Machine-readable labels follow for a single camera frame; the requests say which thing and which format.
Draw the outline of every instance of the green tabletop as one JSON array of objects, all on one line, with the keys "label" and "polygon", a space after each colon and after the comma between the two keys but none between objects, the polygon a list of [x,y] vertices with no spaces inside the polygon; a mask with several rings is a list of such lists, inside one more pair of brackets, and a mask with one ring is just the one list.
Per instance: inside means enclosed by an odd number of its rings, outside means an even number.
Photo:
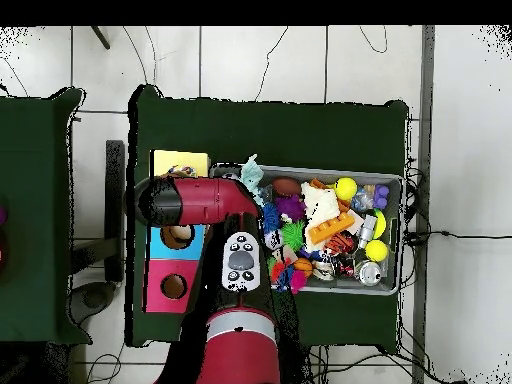
[{"label": "green tabletop", "polygon": [[[135,163],[136,155],[136,166],[128,169],[128,184],[130,178],[138,182],[149,175],[151,149],[204,152],[212,163],[240,163],[257,153],[261,165],[404,172],[408,108],[401,101],[373,106],[177,100],[162,97],[153,86],[140,86],[129,113],[130,161]],[[131,292],[127,298],[128,303],[133,301],[133,320],[127,320],[128,335],[133,335],[134,345],[175,341],[182,316],[145,314],[140,307],[144,249],[145,227],[135,223],[134,279],[133,287],[127,287],[133,290],[133,299]],[[301,292],[296,303],[303,344],[382,345],[396,351],[396,295]]]},{"label": "green tabletop", "polygon": [[89,342],[67,314],[67,131],[81,99],[77,89],[49,99],[0,97],[0,204],[9,215],[0,227],[0,341]]}]

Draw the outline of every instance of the yellow block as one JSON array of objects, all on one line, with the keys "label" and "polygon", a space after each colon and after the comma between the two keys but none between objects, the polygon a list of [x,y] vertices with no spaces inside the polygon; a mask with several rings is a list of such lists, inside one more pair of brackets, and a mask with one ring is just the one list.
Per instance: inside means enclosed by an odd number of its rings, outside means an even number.
[{"label": "yellow block", "polygon": [[207,177],[208,155],[206,153],[155,150],[154,175],[166,174],[172,166],[190,166],[196,170],[198,177]]}]

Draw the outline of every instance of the yellow ball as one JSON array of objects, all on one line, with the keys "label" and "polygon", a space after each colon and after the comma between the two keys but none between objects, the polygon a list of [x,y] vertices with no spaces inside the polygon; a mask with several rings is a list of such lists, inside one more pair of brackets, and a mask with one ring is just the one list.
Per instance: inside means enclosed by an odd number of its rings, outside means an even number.
[{"label": "yellow ball", "polygon": [[368,259],[374,262],[381,262],[388,257],[388,247],[380,240],[370,241],[365,252]]},{"label": "yellow ball", "polygon": [[350,200],[357,191],[357,184],[352,178],[344,177],[336,181],[334,191],[338,199]]}]

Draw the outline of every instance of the magenta block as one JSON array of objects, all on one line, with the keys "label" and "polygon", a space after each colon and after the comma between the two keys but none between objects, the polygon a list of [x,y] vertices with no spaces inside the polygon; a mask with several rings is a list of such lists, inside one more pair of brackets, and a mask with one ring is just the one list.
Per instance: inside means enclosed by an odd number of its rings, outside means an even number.
[{"label": "magenta block", "polygon": [[[198,265],[199,261],[194,260],[150,259],[146,312],[184,313]],[[162,293],[162,280],[169,274],[181,275],[186,281],[186,292],[180,299],[169,299]]]}]

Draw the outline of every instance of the gray plastic bin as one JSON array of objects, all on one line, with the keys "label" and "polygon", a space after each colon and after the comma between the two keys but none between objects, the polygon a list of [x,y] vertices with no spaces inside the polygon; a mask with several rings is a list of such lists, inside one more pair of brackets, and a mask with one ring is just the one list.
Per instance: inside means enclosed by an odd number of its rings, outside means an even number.
[{"label": "gray plastic bin", "polygon": [[[405,181],[398,175],[373,174],[365,172],[331,171],[309,168],[288,168],[279,166],[260,165],[265,175],[260,186],[270,184],[275,177],[292,177],[299,182],[309,182],[318,178],[325,184],[333,184],[340,177],[351,177],[358,185],[383,184],[389,188],[388,204],[383,210],[386,217],[386,230],[380,240],[386,243],[389,255],[385,263],[381,263],[383,277],[379,284],[368,287],[361,284],[355,278],[336,277],[333,281],[323,281],[314,276],[308,278],[308,283],[302,291],[352,293],[388,296],[395,293],[400,285],[402,269],[402,249],[404,225],[404,210],[406,204]],[[235,167],[214,166],[211,168],[211,176],[221,176],[223,173],[237,172]]]}]

